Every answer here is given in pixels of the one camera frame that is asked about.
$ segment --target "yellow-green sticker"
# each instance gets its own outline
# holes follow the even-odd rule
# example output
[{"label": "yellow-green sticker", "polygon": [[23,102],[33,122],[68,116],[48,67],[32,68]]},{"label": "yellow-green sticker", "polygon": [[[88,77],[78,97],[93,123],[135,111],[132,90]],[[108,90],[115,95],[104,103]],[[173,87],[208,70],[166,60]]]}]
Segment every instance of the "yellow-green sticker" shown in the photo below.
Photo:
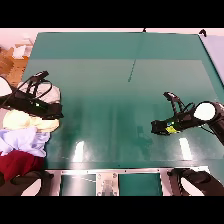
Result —
[{"label": "yellow-green sticker", "polygon": [[176,132],[177,132],[177,130],[174,129],[173,126],[167,127],[166,130],[167,130],[169,133],[176,133]]}]

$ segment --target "red cloth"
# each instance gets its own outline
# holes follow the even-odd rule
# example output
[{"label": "red cloth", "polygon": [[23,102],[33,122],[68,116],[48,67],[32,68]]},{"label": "red cloth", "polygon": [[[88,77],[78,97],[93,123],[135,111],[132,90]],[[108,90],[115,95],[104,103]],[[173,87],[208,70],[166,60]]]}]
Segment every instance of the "red cloth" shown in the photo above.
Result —
[{"label": "red cloth", "polygon": [[17,175],[23,176],[30,171],[39,171],[43,164],[43,157],[33,156],[18,150],[0,156],[0,172],[4,174],[5,181],[11,180]]}]

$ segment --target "blue cloth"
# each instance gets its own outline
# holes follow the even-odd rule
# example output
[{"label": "blue cloth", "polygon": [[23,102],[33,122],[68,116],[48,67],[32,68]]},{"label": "blue cloth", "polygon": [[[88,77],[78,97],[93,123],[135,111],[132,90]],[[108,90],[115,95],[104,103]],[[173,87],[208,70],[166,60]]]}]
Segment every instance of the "blue cloth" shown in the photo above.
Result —
[{"label": "blue cloth", "polygon": [[13,149],[30,153],[34,156],[45,157],[44,145],[49,140],[49,132],[37,132],[36,127],[19,130],[0,130],[1,156],[7,155]]}]

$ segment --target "white wall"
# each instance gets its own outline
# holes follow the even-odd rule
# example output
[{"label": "white wall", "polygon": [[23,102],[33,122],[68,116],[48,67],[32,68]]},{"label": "white wall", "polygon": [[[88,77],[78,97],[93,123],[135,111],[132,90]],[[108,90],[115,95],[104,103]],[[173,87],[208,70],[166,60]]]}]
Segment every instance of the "white wall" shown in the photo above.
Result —
[{"label": "white wall", "polygon": [[[202,28],[147,28],[147,32],[198,34]],[[224,28],[204,28],[208,35],[224,36]],[[141,32],[143,28],[0,28],[0,45],[6,49],[24,36],[35,42],[38,32]]]}]

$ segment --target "yellow cloth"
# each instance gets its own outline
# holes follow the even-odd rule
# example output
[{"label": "yellow cloth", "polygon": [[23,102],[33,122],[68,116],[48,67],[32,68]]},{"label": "yellow cloth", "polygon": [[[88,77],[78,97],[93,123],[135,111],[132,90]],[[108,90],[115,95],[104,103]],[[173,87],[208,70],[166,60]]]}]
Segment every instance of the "yellow cloth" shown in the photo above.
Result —
[{"label": "yellow cloth", "polygon": [[29,114],[18,110],[7,112],[3,119],[3,128],[9,130],[31,126],[37,127],[38,132],[52,132],[59,126],[59,120],[42,120],[40,117],[31,117]]}]

